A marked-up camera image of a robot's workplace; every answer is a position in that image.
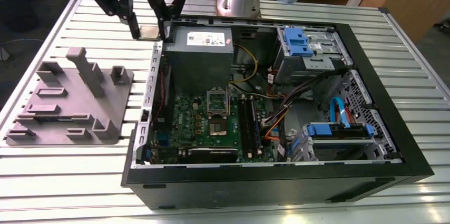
slotted table surface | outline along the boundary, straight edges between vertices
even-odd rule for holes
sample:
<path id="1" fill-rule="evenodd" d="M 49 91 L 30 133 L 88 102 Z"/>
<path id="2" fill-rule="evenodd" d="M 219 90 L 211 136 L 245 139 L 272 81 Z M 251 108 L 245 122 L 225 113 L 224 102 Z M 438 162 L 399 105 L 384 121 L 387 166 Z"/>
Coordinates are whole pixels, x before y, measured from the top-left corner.
<path id="1" fill-rule="evenodd" d="M 187 0 L 182 13 L 213 15 L 213 0 Z M 121 128 L 122 139 L 101 147 L 12 148 L 0 141 L 0 221 L 92 223 L 400 223 L 450 222 L 448 89 L 389 14 L 375 8 L 261 1 L 263 18 L 349 24 L 400 111 L 435 175 L 351 203 L 150 211 L 120 187 L 129 133 L 138 117 L 153 43 L 134 41 L 117 17 L 93 0 L 70 0 L 0 113 L 0 139 L 36 86 L 40 61 L 65 59 L 69 46 L 86 48 L 101 69 L 134 73 Z M 156 24 L 136 0 L 140 24 Z"/>

floor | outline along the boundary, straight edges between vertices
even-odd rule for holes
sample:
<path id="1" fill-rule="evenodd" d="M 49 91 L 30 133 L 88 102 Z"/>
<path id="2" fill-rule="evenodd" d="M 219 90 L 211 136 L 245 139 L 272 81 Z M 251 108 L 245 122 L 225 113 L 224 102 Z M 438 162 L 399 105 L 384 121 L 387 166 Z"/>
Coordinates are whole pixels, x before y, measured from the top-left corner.
<path id="1" fill-rule="evenodd" d="M 32 2 L 38 18 L 38 28 L 26 33 L 14 33 L 0 25 L 0 44 L 21 38 L 44 40 L 68 1 L 36 0 Z M 12 56 L 12 60 L 6 64 L 0 63 L 0 109 L 20 81 L 40 45 L 38 41 L 21 41 L 4 46 Z M 440 33 L 438 28 L 434 27 L 416 44 L 416 47 L 442 80 L 450 86 L 450 71 L 447 70 L 450 62 L 450 33 Z"/>

white sticker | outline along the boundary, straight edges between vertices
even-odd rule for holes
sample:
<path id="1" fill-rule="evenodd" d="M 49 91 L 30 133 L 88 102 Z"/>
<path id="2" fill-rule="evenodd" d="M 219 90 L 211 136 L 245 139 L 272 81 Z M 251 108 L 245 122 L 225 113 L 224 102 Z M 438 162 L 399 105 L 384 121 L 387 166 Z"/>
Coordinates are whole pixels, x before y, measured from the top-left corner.
<path id="1" fill-rule="evenodd" d="M 279 145 L 279 147 L 276 148 L 276 150 L 279 151 L 279 153 L 281 154 L 281 156 L 284 156 L 284 148 L 281 147 L 281 145 Z"/>
<path id="2" fill-rule="evenodd" d="M 267 82 L 273 83 L 273 75 L 272 74 L 267 75 Z"/>
<path id="3" fill-rule="evenodd" d="M 296 134 L 296 130 L 293 128 L 289 129 L 288 136 L 293 136 Z"/>
<path id="4" fill-rule="evenodd" d="M 320 46 L 319 43 L 316 43 L 316 44 L 309 44 L 309 48 L 311 48 L 311 49 L 321 49 L 321 46 Z"/>
<path id="5" fill-rule="evenodd" d="M 189 32 L 188 46 L 225 46 L 225 34 Z"/>

power supply label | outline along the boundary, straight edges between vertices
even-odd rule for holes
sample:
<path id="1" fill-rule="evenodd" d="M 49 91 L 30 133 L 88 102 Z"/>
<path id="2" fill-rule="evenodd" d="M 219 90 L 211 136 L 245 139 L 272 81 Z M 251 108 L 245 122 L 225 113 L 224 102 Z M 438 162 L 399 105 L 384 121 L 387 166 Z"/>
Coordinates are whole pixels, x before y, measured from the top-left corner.
<path id="1" fill-rule="evenodd" d="M 188 46 L 225 46 L 225 34 L 189 32 Z"/>

blue tab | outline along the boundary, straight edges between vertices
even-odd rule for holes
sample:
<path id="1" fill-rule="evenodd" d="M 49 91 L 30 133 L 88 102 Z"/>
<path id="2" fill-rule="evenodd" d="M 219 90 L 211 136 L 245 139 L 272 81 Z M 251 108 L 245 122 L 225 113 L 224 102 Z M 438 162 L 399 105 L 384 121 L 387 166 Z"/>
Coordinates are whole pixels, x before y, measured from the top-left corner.
<path id="1" fill-rule="evenodd" d="M 291 56 L 311 57 L 313 55 L 308 46 L 308 38 L 300 28 L 284 28 L 284 38 Z"/>
<path id="2" fill-rule="evenodd" d="M 315 130 L 313 130 L 313 126 L 307 125 L 307 130 L 308 130 L 308 136 L 315 135 Z"/>
<path id="3" fill-rule="evenodd" d="M 312 126 L 316 135 L 332 135 L 328 124 L 313 124 Z"/>
<path id="4" fill-rule="evenodd" d="M 367 133 L 368 133 L 368 136 L 372 137 L 375 135 L 375 131 L 373 131 L 373 127 L 372 125 L 365 125 L 365 130 L 367 130 Z"/>

